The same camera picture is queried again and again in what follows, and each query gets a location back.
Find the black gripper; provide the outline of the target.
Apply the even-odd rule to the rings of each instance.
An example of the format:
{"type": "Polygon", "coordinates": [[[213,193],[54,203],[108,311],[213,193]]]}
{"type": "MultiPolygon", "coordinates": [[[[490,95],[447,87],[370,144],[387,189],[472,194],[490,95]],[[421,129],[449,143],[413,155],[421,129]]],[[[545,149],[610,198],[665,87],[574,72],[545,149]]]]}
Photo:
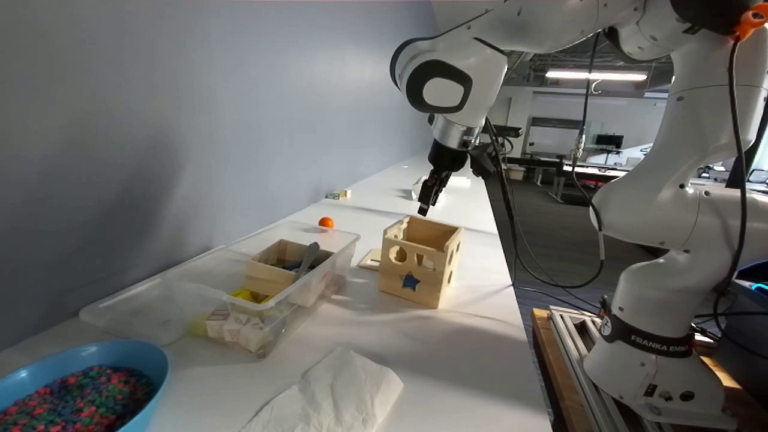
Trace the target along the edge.
{"type": "Polygon", "coordinates": [[[465,167],[467,149],[432,143],[426,161],[429,161],[432,170],[426,174],[426,177],[420,186],[418,216],[429,213],[429,210],[437,205],[442,189],[447,188],[449,177],[465,167]]]}

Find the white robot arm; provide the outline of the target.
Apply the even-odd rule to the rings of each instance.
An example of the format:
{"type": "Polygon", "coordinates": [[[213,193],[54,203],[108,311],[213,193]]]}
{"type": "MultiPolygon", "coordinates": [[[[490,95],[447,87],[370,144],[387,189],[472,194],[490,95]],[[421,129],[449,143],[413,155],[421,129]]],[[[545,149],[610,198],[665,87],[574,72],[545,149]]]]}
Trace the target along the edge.
{"type": "Polygon", "coordinates": [[[765,89],[765,0],[492,0],[465,23],[402,42],[389,77],[426,115],[435,144],[420,205],[465,164],[513,53],[605,33],[675,80],[649,155],[592,194],[598,229],[661,254],[629,267],[583,361],[598,390],[645,421],[731,429],[719,379],[694,356],[690,321],[731,273],[765,260],[768,200],[694,174],[755,135],[765,89]]]}

